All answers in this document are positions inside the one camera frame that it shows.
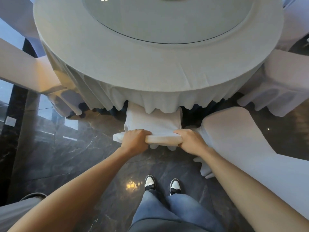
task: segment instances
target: white square object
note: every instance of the white square object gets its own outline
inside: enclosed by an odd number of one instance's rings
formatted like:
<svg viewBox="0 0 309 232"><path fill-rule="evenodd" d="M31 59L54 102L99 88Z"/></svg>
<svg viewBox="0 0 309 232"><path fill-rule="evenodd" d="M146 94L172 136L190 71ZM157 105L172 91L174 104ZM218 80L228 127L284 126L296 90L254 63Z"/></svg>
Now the white square object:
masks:
<svg viewBox="0 0 309 232"><path fill-rule="evenodd" d="M8 116L6 117L4 124L15 127L15 123L16 123L16 119Z"/></svg>

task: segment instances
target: person's right arm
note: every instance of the person's right arm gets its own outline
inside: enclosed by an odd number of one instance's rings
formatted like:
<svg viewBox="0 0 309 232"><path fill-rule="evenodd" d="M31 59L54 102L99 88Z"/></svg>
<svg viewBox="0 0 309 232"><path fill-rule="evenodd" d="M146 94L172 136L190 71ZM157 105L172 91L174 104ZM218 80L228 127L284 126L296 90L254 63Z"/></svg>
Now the person's right arm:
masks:
<svg viewBox="0 0 309 232"><path fill-rule="evenodd" d="M308 232L309 221L276 194L224 159L189 129L176 130L186 152L200 156L211 168L230 199L256 232Z"/></svg>

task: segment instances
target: glossy floor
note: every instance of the glossy floor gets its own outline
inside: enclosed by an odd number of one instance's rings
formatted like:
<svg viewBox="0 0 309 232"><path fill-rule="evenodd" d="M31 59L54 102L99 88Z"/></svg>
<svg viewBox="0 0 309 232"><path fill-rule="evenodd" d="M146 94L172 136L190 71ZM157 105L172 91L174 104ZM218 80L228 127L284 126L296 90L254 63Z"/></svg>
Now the glossy floor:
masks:
<svg viewBox="0 0 309 232"><path fill-rule="evenodd" d="M239 94L220 109L236 106ZM248 109L273 149L283 155L309 160L309 101L275 117L267 109ZM100 115L92 111L81 120L60 117L44 95L29 93L15 159L9 203L32 192L50 194L112 154L119 146L112 140L123 131L125 116ZM144 179L154 175L167 194L173 178L185 193L215 213L227 231L253 231L216 179L200 175L200 163L180 148L149 149L129 160L116 175L96 206L75 231L126 231L144 193Z"/></svg>

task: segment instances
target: shoe of another person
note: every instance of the shoe of another person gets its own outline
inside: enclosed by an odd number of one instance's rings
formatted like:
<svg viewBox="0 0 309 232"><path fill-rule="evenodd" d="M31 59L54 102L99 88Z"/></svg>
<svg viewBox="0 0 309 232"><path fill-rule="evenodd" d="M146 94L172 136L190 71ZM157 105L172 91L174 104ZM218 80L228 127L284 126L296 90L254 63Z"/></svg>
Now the shoe of another person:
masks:
<svg viewBox="0 0 309 232"><path fill-rule="evenodd" d="M170 184L170 195L181 194L180 182L174 178Z"/></svg>
<svg viewBox="0 0 309 232"><path fill-rule="evenodd" d="M156 190L155 189L155 179L152 175L148 175L145 178L145 191Z"/></svg>

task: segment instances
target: jeans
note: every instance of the jeans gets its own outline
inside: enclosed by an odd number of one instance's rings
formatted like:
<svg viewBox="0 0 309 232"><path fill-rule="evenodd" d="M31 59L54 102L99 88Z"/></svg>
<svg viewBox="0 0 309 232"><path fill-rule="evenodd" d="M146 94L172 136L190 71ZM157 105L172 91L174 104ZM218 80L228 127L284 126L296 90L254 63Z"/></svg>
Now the jeans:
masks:
<svg viewBox="0 0 309 232"><path fill-rule="evenodd" d="M174 194L166 197L169 209L158 198L158 191L145 191L132 224L143 219L153 218L190 222L209 232L225 231L218 219L189 195Z"/></svg>

